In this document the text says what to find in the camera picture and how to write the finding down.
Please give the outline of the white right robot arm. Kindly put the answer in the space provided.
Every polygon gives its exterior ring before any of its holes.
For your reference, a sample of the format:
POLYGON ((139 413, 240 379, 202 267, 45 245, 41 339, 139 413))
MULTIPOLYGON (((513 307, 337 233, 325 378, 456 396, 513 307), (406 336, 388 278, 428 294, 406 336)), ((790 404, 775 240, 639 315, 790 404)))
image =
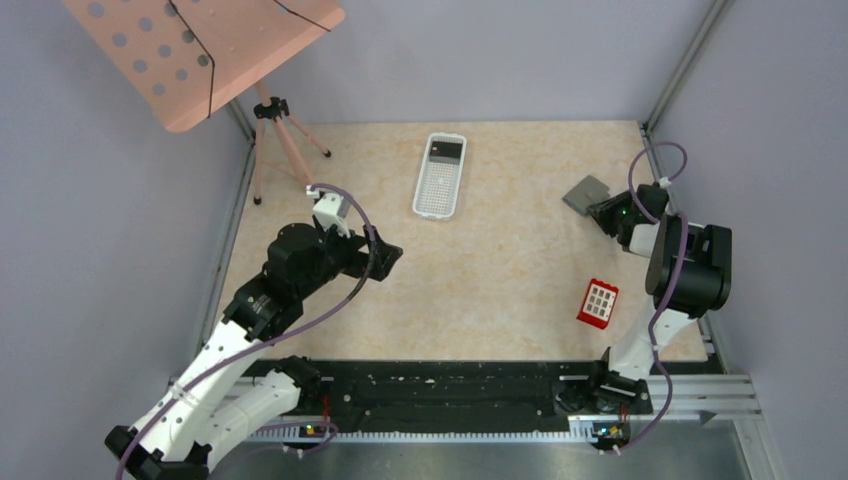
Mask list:
POLYGON ((638 186, 587 207, 590 218, 627 253, 649 260, 648 297, 624 337, 609 347, 586 385, 589 404, 612 412, 625 400, 645 396, 644 380, 656 356, 686 326, 724 306, 731 290, 733 231, 684 223, 666 211, 668 193, 638 186))

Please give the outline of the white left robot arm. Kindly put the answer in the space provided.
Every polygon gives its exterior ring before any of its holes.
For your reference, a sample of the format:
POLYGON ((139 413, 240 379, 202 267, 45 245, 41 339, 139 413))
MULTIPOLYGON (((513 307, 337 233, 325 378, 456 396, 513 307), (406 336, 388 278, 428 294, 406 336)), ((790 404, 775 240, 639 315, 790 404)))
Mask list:
POLYGON ((321 374, 296 355, 278 361, 248 393, 220 403, 268 348, 339 312, 402 257, 373 226, 361 235, 318 223, 284 226, 261 271, 240 287, 198 356, 145 415, 105 439, 116 478, 205 479, 275 416, 319 404, 321 374))

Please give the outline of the grey card holder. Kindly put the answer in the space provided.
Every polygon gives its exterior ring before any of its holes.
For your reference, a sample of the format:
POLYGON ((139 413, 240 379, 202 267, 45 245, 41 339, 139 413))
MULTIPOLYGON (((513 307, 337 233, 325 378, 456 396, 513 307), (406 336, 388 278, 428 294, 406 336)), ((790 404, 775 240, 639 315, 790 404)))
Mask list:
POLYGON ((595 176, 587 175, 562 197, 562 201, 577 214, 587 216, 590 206, 609 198, 609 187, 595 176))

